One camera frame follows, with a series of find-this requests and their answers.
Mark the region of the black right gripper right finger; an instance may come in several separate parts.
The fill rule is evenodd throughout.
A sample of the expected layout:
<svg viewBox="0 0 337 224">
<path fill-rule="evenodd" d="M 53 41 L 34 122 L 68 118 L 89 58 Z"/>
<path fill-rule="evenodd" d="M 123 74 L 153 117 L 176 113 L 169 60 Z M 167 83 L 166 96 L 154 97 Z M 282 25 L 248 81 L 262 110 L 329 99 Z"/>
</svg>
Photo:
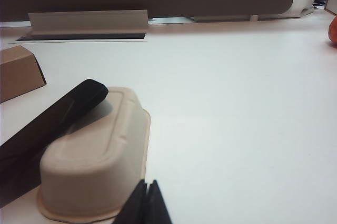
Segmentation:
<svg viewBox="0 0 337 224">
<path fill-rule="evenodd" d="M 146 200 L 146 223 L 171 224 L 164 198 L 161 194 L 158 182 L 154 180 L 148 189 Z"/>
</svg>

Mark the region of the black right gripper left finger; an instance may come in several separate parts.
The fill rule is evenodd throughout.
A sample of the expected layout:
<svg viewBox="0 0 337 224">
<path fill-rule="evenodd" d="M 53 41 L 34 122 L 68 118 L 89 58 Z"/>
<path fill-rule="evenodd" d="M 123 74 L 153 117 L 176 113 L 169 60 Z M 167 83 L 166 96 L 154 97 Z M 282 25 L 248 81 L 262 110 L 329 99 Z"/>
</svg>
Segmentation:
<svg viewBox="0 0 337 224">
<path fill-rule="evenodd" d="M 144 179 L 141 179 L 127 199 L 126 203 L 123 205 L 119 214 L 114 219 L 113 224 L 142 223 L 146 190 L 147 184 Z"/>
</svg>

